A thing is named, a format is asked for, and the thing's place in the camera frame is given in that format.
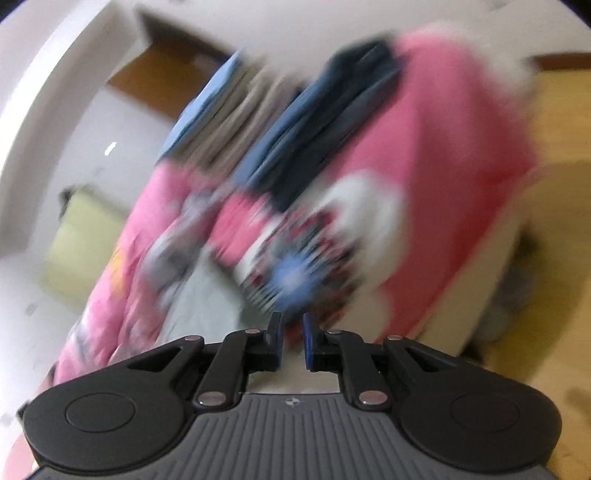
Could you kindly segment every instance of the circular cap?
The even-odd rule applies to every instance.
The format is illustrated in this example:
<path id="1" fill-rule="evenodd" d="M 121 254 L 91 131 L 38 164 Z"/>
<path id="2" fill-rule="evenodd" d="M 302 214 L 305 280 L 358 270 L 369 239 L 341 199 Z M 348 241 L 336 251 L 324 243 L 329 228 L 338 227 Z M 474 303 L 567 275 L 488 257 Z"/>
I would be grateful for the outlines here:
<path id="1" fill-rule="evenodd" d="M 226 401 L 226 396 L 222 392 L 204 392 L 197 401 L 204 407 L 219 407 Z"/>
<path id="2" fill-rule="evenodd" d="M 363 405 L 381 405 L 388 401 L 388 396 L 380 390 L 366 390 L 359 394 L 359 401 Z"/>
<path id="3" fill-rule="evenodd" d="M 111 432 L 127 424 L 135 414 L 134 403 L 121 395 L 96 393 L 74 400 L 66 409 L 66 419 L 83 432 Z"/>
<path id="4" fill-rule="evenodd" d="M 501 432 L 519 420 L 517 405 L 500 395 L 464 395 L 452 402 L 451 411 L 456 422 L 475 432 Z"/>

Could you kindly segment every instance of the beige garment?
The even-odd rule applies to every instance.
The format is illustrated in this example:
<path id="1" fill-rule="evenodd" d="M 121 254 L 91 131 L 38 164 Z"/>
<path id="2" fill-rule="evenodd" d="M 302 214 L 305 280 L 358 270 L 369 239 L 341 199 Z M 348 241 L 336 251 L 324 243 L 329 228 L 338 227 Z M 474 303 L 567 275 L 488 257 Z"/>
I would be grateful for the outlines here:
<path id="1" fill-rule="evenodd" d="M 239 131 L 269 90 L 270 78 L 266 70 L 258 72 L 248 84 L 246 95 L 236 109 L 228 115 L 222 124 L 202 142 L 193 141 L 188 148 L 191 151 L 187 164 L 209 171 L 212 161 L 224 146 Z"/>
<path id="2" fill-rule="evenodd" d="M 177 159 L 185 163 L 193 151 L 201 145 L 210 135 L 221 126 L 226 118 L 240 105 L 244 97 L 248 94 L 248 86 L 255 75 L 260 72 L 260 65 L 249 65 L 246 67 L 246 72 L 237 82 L 230 94 L 225 98 L 223 104 L 211 117 L 209 122 L 200 129 L 199 132 L 191 135 L 191 140 L 187 146 L 177 155 Z"/>
<path id="3" fill-rule="evenodd" d="M 205 112 L 195 123 L 195 125 L 192 126 L 191 130 L 179 139 L 176 145 L 171 149 L 168 157 L 175 160 L 181 160 L 183 158 L 183 153 L 193 141 L 193 139 L 199 135 L 206 126 L 216 120 L 217 113 L 226 104 L 236 88 L 242 83 L 243 78 L 249 72 L 249 69 L 250 66 L 245 64 L 242 64 L 236 68 L 222 93 L 220 93 L 220 95 L 208 107 L 207 112 Z"/>
<path id="4" fill-rule="evenodd" d="M 250 147 L 285 111 L 295 95 L 296 86 L 291 79 L 283 77 L 276 80 L 242 129 L 213 159 L 210 171 L 220 176 L 229 175 Z"/>

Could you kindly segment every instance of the light blue cloth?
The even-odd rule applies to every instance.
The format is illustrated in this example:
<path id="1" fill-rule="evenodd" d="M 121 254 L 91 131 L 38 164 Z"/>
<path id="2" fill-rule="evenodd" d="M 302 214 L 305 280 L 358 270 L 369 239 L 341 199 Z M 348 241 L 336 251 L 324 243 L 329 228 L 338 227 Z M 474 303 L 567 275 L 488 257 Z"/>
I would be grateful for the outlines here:
<path id="1" fill-rule="evenodd" d="M 217 70 L 199 95 L 185 107 L 164 141 L 159 158 L 169 155 L 174 146 L 190 132 L 216 98 L 223 93 L 232 75 L 240 65 L 242 65 L 242 60 L 240 59 L 240 52 L 237 51 Z"/>

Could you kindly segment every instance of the pink and white blanket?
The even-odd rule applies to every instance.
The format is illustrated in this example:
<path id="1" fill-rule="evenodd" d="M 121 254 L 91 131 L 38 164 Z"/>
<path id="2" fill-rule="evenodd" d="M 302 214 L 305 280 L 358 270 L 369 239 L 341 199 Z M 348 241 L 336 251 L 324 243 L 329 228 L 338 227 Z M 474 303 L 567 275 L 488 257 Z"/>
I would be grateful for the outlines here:
<path id="1" fill-rule="evenodd" d="M 322 248 L 355 246 L 347 267 L 355 288 L 327 315 L 367 341 L 412 331 L 535 168 L 515 71 L 440 31 L 393 48 L 404 62 L 397 93 L 294 206 L 300 223 L 329 214 Z M 264 198 L 217 186 L 158 164 L 70 333 L 56 383 L 151 348 L 205 243 L 238 284 L 260 292 L 263 253 L 285 217 Z M 182 267 L 163 281 L 178 258 Z"/>

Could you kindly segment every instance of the screw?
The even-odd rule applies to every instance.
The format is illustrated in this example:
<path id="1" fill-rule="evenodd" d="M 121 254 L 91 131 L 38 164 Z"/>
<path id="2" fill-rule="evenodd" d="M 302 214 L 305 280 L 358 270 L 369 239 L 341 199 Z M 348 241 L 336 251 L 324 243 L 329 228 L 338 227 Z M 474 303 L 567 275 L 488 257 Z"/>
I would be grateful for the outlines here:
<path id="1" fill-rule="evenodd" d="M 381 405 L 388 401 L 388 396 L 380 390 L 366 390 L 359 395 L 363 405 Z"/>
<path id="2" fill-rule="evenodd" d="M 226 396 L 222 392 L 204 392 L 199 395 L 197 401 L 204 407 L 219 407 L 226 401 Z"/>

